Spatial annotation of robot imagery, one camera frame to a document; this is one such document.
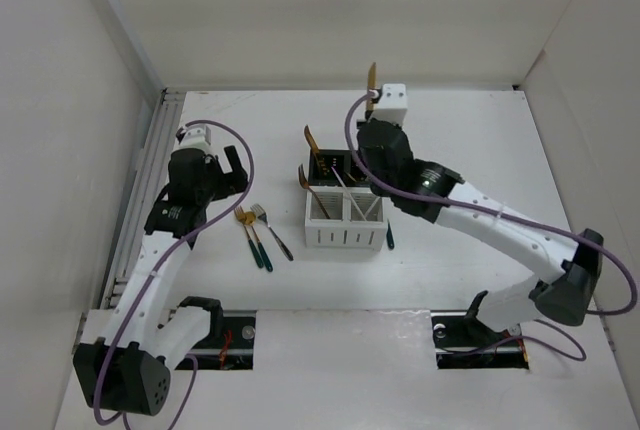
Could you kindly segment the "gold fork green handle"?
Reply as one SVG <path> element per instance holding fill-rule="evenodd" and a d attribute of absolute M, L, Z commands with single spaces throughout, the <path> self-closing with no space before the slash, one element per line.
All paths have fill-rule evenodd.
<path fill-rule="evenodd" d="M 256 246 L 256 242 L 253 240 L 253 238 L 250 235 L 249 229 L 252 227 L 254 221 L 255 221 L 255 217 L 254 216 L 250 216 L 247 212 L 245 212 L 243 210 L 243 208 L 241 206 L 237 206 L 234 209 L 234 215 L 236 220 L 242 225 L 242 228 L 244 229 L 245 235 L 247 237 L 247 241 L 249 244 L 249 248 L 251 250 L 251 253 L 254 257 L 254 261 L 256 263 L 256 265 L 262 269 L 264 267 L 264 263 L 261 257 L 261 254 L 258 250 L 258 247 Z"/>

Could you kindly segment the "silver fork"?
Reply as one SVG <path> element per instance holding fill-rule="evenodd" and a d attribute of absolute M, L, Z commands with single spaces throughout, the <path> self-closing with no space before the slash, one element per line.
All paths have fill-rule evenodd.
<path fill-rule="evenodd" d="M 272 237 L 276 241 L 278 247 L 280 248 L 280 250 L 282 251 L 284 256 L 287 258 L 287 260 L 288 261 L 293 261 L 294 260 L 294 256 L 293 256 L 292 252 L 290 251 L 290 249 L 287 247 L 287 245 L 284 243 L 284 241 L 279 237 L 279 235 L 276 233 L 276 231 L 272 227 L 272 225 L 271 225 L 271 223 L 270 223 L 270 221 L 268 219 L 268 214 L 267 214 L 266 210 L 259 204 L 253 204 L 251 206 L 251 211 L 255 214 L 257 219 L 259 221 L 261 221 L 267 227 L 267 229 L 271 233 Z"/>

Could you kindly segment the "gold spoon green handle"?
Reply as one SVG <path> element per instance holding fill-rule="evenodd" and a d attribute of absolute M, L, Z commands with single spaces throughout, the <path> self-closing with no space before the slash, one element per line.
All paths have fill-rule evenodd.
<path fill-rule="evenodd" d="M 387 221 L 386 244 L 389 250 L 395 249 L 395 240 L 390 221 Z"/>
<path fill-rule="evenodd" d="M 256 244 L 257 244 L 257 249 L 259 252 L 259 255 L 261 257 L 261 260 L 263 262 L 264 268 L 271 273 L 274 268 L 273 268 L 273 264 L 271 263 L 271 260 L 259 238 L 259 235 L 257 233 L 256 227 L 255 227 L 255 222 L 256 222 L 256 216 L 253 212 L 245 212 L 244 213 L 244 223 L 246 225 L 249 226 L 249 228 L 251 229 L 253 236 L 255 238 Z"/>

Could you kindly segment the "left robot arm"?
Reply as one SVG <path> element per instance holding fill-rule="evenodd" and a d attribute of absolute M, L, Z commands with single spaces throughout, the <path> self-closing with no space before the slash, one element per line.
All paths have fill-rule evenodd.
<path fill-rule="evenodd" d="M 200 231 L 212 225 L 206 209 L 230 196 L 244 199 L 252 182 L 234 146 L 216 156 L 199 146 L 171 154 L 168 183 L 144 225 L 139 256 L 111 318 L 96 341 L 78 346 L 73 366 L 84 399 L 94 412 L 109 410 L 154 416 L 166 402 L 171 372 L 196 344 L 209 347 L 223 337 L 218 300 L 188 297 L 173 321 L 160 316 L 179 270 Z"/>

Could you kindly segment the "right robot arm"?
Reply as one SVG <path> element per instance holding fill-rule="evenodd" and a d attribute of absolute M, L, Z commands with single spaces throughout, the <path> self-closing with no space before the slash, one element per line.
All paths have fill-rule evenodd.
<path fill-rule="evenodd" d="M 413 156 L 400 126 L 371 119 L 357 130 L 358 155 L 375 176 L 371 189 L 402 212 L 464 233 L 524 266 L 530 277 L 508 288 L 479 292 L 463 319 L 465 336 L 487 343 L 498 332 L 544 316 L 577 327 L 588 311 L 602 258 L 602 236 L 587 229 L 582 242 L 505 219 L 509 208 L 458 173 Z"/>

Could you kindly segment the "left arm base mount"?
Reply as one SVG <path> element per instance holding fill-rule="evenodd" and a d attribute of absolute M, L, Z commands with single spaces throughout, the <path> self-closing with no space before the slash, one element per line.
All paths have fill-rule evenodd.
<path fill-rule="evenodd" d="M 252 370 L 256 317 L 255 311 L 226 311 L 221 329 L 210 332 L 188 354 L 197 358 L 200 370 Z"/>

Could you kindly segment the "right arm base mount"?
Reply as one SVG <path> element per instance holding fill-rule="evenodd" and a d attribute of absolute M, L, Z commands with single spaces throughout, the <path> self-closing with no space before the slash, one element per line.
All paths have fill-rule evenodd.
<path fill-rule="evenodd" d="M 519 326 L 495 332 L 464 311 L 432 312 L 431 325 L 439 370 L 529 369 Z"/>

